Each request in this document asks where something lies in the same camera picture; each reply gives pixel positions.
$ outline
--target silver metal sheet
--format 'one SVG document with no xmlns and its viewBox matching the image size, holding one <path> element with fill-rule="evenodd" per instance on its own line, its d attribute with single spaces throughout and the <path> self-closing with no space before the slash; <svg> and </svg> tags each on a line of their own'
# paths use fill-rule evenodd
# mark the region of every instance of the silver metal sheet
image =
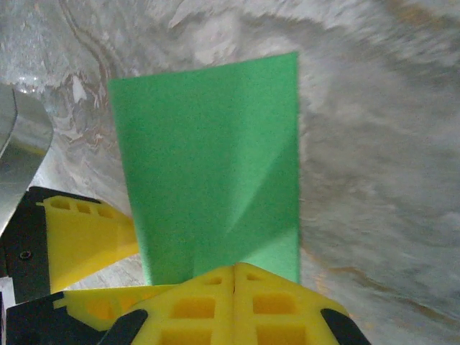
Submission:
<svg viewBox="0 0 460 345">
<path fill-rule="evenodd" d="M 52 124 L 36 99 L 0 87 L 0 235 L 43 161 Z"/>
<path fill-rule="evenodd" d="M 16 299 L 14 298 L 14 286 L 13 279 L 10 277 L 0 278 L 0 290 L 1 297 L 3 298 L 3 307 L 8 309 L 16 305 Z"/>
</svg>

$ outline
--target yellow 3d-printed bracket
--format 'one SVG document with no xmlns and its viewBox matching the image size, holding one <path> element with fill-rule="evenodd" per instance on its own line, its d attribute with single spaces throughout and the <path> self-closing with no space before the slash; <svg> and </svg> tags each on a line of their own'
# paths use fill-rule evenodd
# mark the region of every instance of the yellow 3d-printed bracket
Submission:
<svg viewBox="0 0 460 345">
<path fill-rule="evenodd" d="M 97 331 L 106 331 L 133 305 L 172 287 L 174 285 L 64 291 L 64 298 L 56 300 L 53 306 L 54 309 L 66 307 L 69 316 Z"/>
<path fill-rule="evenodd" d="M 132 323 L 122 319 L 132 321 L 139 312 L 147 318 L 133 333 Z M 123 318 L 105 339 L 131 332 L 133 339 L 120 344 L 368 344 L 343 306 L 250 264 L 222 267 L 175 285 L 136 304 Z M 347 337 L 351 342 L 342 341 Z"/>
<path fill-rule="evenodd" d="M 134 224 L 107 203 L 54 196 L 45 208 L 51 293 L 139 252 Z"/>
</svg>

